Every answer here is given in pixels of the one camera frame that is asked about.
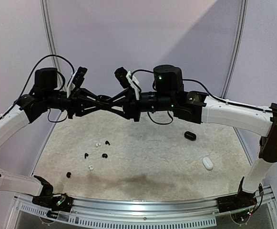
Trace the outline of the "black earbud charging case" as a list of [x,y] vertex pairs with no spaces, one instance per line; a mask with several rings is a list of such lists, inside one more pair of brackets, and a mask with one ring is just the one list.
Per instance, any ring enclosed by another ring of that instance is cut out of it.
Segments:
[[98,95],[97,96],[97,101],[102,102],[102,103],[109,103],[111,101],[111,97],[107,95]]

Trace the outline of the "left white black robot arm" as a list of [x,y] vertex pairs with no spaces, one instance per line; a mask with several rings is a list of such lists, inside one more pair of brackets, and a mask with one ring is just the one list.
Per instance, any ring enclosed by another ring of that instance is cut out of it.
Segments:
[[[111,109],[113,98],[95,95],[81,88],[87,69],[80,67],[72,76],[72,90],[58,88],[57,68],[42,68],[35,72],[34,85],[28,94],[19,96],[9,110],[0,117],[0,147],[16,132],[34,122],[48,109],[67,111],[67,117],[81,117],[98,110]],[[52,185],[41,177],[13,175],[0,169],[0,191],[37,196],[46,207],[57,202]]]

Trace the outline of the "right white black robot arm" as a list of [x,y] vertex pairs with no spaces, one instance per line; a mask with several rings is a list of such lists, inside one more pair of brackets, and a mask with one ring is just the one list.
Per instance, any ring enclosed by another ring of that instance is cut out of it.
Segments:
[[226,125],[260,135],[258,157],[232,198],[232,204],[242,208],[277,162],[277,104],[253,106],[220,99],[209,91],[186,92],[181,69],[172,65],[156,66],[151,73],[155,91],[143,93],[133,72],[123,67],[115,71],[116,79],[129,93],[122,100],[112,98],[111,106],[122,107],[125,118],[138,122],[142,112],[171,111],[188,122]]

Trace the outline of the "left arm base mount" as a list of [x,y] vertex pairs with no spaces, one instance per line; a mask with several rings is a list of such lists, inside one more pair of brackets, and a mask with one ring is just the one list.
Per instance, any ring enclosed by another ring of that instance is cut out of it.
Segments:
[[32,203],[41,207],[50,208],[51,211],[63,211],[70,213],[74,198],[66,193],[55,194],[53,186],[40,176],[34,176],[41,182],[42,190],[39,196],[32,198]]

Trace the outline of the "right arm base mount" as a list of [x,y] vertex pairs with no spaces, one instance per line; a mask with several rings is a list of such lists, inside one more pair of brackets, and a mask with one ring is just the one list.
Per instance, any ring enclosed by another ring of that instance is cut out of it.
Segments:
[[236,194],[216,198],[217,207],[220,213],[238,210],[241,208],[247,208],[248,212],[246,214],[252,215],[260,208],[263,202],[263,194],[264,194],[261,183],[258,186],[259,195],[260,195],[260,201],[258,203],[255,192],[246,193],[242,189],[243,181],[244,181],[244,177],[242,177],[240,181],[238,191]]

